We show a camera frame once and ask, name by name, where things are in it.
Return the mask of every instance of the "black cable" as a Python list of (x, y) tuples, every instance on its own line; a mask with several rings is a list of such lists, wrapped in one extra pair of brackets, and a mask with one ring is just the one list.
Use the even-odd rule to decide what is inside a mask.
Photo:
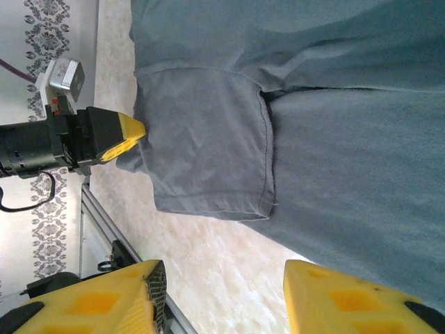
[(33, 77), (32, 75), (23, 73), (22, 71), (18, 70), (14, 66), (8, 64), (1, 58), (0, 58), (0, 66), (3, 67), (5, 70), (8, 70), (9, 72), (17, 75), (19, 78), (22, 78), (22, 79), (25, 79), (25, 80), (31, 82), (32, 84), (35, 84), (35, 82), (37, 81), (37, 78)]
[(39, 172), (39, 174), (46, 174), (49, 177), (49, 179), (51, 180), (51, 190), (49, 191), (49, 197), (46, 200), (39, 202), (37, 204), (31, 205), (30, 207), (18, 207), (18, 208), (10, 209), (9, 207), (4, 207), (3, 204), (1, 204), (1, 201), (3, 200), (3, 189), (0, 186), (0, 211), (8, 212), (8, 213), (28, 211), (28, 210), (35, 209), (42, 204), (48, 203), (50, 200), (53, 200), (54, 197), (56, 196), (56, 180), (54, 179), (54, 176), (47, 172)]

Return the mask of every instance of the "yellow plastic block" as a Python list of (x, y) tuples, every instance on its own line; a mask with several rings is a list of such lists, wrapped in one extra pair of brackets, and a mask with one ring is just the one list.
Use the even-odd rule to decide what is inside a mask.
[(293, 334), (436, 333), (403, 304), (417, 297), (308, 262), (286, 262), (284, 295)]
[(130, 150), (146, 133), (145, 126), (142, 122), (139, 122), (124, 113), (118, 113), (118, 115), (124, 142), (106, 151), (101, 157), (102, 161), (110, 161), (121, 155), (123, 152)]
[(16, 333), (156, 334), (165, 293), (162, 261), (142, 262), (31, 299), (44, 307)]

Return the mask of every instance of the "marble floor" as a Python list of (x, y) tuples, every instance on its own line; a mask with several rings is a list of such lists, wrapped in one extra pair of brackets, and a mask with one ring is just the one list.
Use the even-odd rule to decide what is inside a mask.
[[(99, 5), (95, 106), (132, 114), (130, 1)], [(233, 221), (163, 214), (148, 176), (95, 166), (92, 192), (143, 259), (162, 259), (168, 292), (199, 333), (288, 333), (282, 279), (302, 257)]]

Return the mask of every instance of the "patterned wallpaper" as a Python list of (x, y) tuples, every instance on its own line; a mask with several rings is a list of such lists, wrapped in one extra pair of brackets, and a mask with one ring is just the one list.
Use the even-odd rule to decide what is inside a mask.
[[(88, 15), (84, 15), (85, 10), (91, 12), (94, 9), (95, 1), (3, 2), (2, 6), (7, 10), (0, 13), (0, 26), (2, 31), (10, 29), (10, 33), (0, 33), (0, 43), (12, 45), (14, 49), (13, 52), (11, 48), (0, 51), (0, 57), (5, 61), (34, 77), (46, 70), (51, 59), (59, 56), (76, 58), (82, 61), (84, 68), (95, 68), (95, 49), (90, 47), (92, 52), (84, 52), (79, 47), (82, 44), (95, 46), (92, 32), (95, 32), (96, 21), (85, 22)], [(3, 69), (1, 71), (1, 123), (44, 119), (38, 89)], [(92, 105), (92, 96), (94, 92), (83, 94), (83, 103)], [(51, 174), (56, 179), (54, 200), (29, 212), (0, 213), (0, 303), (34, 280), (60, 271), (79, 271), (83, 177), (69, 173), (66, 168), (51, 170)], [(28, 180), (8, 177), (0, 179), (0, 186), (5, 191), (5, 206), (23, 207), (47, 198), (50, 181), (46, 175)]]

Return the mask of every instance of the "purple cable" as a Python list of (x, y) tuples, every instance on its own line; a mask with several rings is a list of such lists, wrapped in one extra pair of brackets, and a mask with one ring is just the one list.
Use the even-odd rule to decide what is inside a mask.
[(9, 72), (17, 75), (18, 77), (25, 79), (29, 82), (31, 82), (32, 84), (35, 84), (35, 81), (37, 80), (35, 77), (32, 77), (29, 74), (25, 74), (22, 71), (19, 71), (17, 68), (15, 68), (14, 66), (9, 65), (7, 62), (5, 62), (3, 59), (0, 58), (0, 65), (5, 68), (6, 70), (8, 70)]

